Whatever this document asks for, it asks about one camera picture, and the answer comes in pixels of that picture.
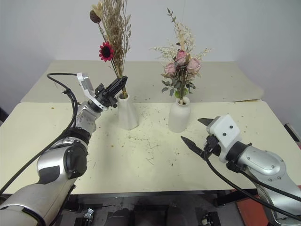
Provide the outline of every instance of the table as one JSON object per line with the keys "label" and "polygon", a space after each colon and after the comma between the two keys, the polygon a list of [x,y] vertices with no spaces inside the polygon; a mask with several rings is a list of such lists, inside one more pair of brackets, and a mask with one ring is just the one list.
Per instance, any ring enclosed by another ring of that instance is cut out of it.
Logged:
{"label": "table", "polygon": [[[174,97],[161,94],[164,87],[161,80],[163,67],[160,62],[126,62],[124,75],[128,76],[127,91],[137,103],[169,103]],[[61,95],[61,87],[50,81],[47,73],[87,72],[93,87],[99,83],[108,86],[114,79],[113,71],[103,61],[53,61],[21,102],[65,102],[67,96]],[[263,90],[251,82],[239,69],[236,62],[203,62],[202,77],[196,78],[196,89],[188,95],[190,102],[233,102],[261,99]],[[79,82],[73,76],[56,76],[72,89],[78,101],[86,100]]]}
{"label": "table", "polygon": [[[173,133],[167,126],[171,103],[135,103],[140,125],[131,130],[117,126],[117,110],[104,112],[88,147],[87,171],[76,181],[74,194],[107,194],[231,189],[182,142],[180,135],[202,147],[205,126],[198,118],[231,114],[244,143],[279,154],[291,179],[301,184],[301,152],[263,101],[192,103],[187,129]],[[30,158],[51,142],[71,119],[70,103],[20,103],[0,127],[0,186]],[[242,188],[254,188],[243,176],[230,172],[212,156],[212,164]],[[7,190],[14,193],[36,183],[36,162]]]}

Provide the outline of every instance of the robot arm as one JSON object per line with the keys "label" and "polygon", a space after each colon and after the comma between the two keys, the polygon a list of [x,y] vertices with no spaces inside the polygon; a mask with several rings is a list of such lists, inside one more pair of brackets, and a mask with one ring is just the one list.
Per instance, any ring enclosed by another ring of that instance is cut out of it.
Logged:
{"label": "robot arm", "polygon": [[[289,178],[284,161],[275,153],[262,151],[240,142],[240,131],[230,115],[224,115],[212,119],[199,119],[199,122],[207,126],[209,137],[205,150],[207,156],[215,154],[220,161],[227,163],[227,168],[247,174],[262,183],[301,197],[301,190]],[[182,137],[187,146],[204,158],[204,151],[196,147],[195,143]],[[260,199],[275,207],[296,216],[301,215],[301,202],[289,198],[275,191],[269,190],[258,183],[254,183]],[[269,222],[274,226],[300,226],[301,221],[265,207]]]}
{"label": "robot arm", "polygon": [[125,86],[127,77],[116,79],[106,89],[100,84],[95,93],[86,74],[78,73],[77,77],[83,90],[89,90],[90,100],[78,107],[76,126],[39,158],[39,181],[21,188],[0,205],[0,225],[54,224],[75,187],[74,182],[85,173],[87,146],[96,130],[95,120],[103,110],[117,106],[115,95]]}

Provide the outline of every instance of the eucalyptus leaf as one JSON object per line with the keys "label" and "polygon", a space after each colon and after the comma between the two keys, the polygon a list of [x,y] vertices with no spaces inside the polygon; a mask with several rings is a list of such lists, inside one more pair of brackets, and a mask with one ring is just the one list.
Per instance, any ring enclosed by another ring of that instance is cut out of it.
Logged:
{"label": "eucalyptus leaf", "polygon": [[171,79],[171,86],[174,86],[175,84],[177,84],[177,82],[178,82],[177,78]]}
{"label": "eucalyptus leaf", "polygon": [[178,89],[180,86],[181,86],[181,82],[178,81],[177,84],[175,84],[174,88],[175,88],[175,89]]}
{"label": "eucalyptus leaf", "polygon": [[164,85],[166,85],[166,86],[169,86],[169,81],[163,81],[163,80],[162,80],[162,83],[163,83]]}
{"label": "eucalyptus leaf", "polygon": [[167,91],[167,90],[168,90],[168,88],[167,88],[167,87],[164,87],[164,88],[162,89],[161,92],[163,93],[163,92],[165,92],[165,91]]}
{"label": "eucalyptus leaf", "polygon": [[174,94],[174,90],[173,89],[171,89],[170,91],[169,91],[169,95],[172,97],[172,95]]}

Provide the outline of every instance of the floor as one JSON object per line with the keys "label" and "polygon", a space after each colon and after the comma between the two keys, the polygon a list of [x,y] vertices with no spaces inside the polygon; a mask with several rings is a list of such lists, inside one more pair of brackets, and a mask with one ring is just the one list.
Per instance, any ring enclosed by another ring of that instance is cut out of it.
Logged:
{"label": "floor", "polygon": [[[200,226],[201,217],[207,212],[217,211],[222,226],[244,226],[240,213],[235,203],[227,204],[225,207],[216,208],[212,205],[215,194],[202,195],[160,195],[142,197],[116,197],[98,198],[89,196],[80,197],[79,202],[102,203],[100,210],[95,210],[93,226],[103,226],[110,212],[128,208],[133,210],[135,205],[174,205],[182,209],[188,226]],[[73,226],[75,218],[83,217],[83,213],[63,211],[63,216],[55,226]],[[146,223],[137,223],[136,226],[148,226]]]}

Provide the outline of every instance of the flower stem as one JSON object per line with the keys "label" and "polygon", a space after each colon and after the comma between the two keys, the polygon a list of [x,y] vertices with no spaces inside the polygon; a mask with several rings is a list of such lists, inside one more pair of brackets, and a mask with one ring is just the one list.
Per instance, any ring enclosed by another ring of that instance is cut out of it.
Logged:
{"label": "flower stem", "polygon": [[128,97],[128,95],[127,95],[127,90],[126,90],[125,87],[122,88],[122,94],[123,94],[124,99],[126,99],[126,98]]}
{"label": "flower stem", "polygon": [[183,73],[183,70],[180,69],[180,77],[182,79],[182,82],[181,82],[181,92],[180,92],[180,100],[183,101],[183,96],[184,96],[184,90],[185,90],[185,73]]}
{"label": "flower stem", "polygon": [[116,71],[116,67],[115,67],[115,65],[114,65],[114,63],[113,63],[112,60],[111,60],[111,64],[112,64],[112,67],[113,67],[113,69],[114,69],[114,72],[115,72],[117,78],[119,78],[119,77],[118,77],[118,74],[117,74],[117,71]]}
{"label": "flower stem", "polygon": [[102,28],[100,26],[100,23],[98,23],[98,29],[99,29],[100,33],[102,34],[102,36],[103,36],[103,40],[106,42],[107,40],[106,40],[105,35],[103,33],[103,30],[102,30]]}
{"label": "flower stem", "polygon": [[169,85],[169,87],[172,88],[175,92],[177,91],[177,90],[175,90],[171,85]]}

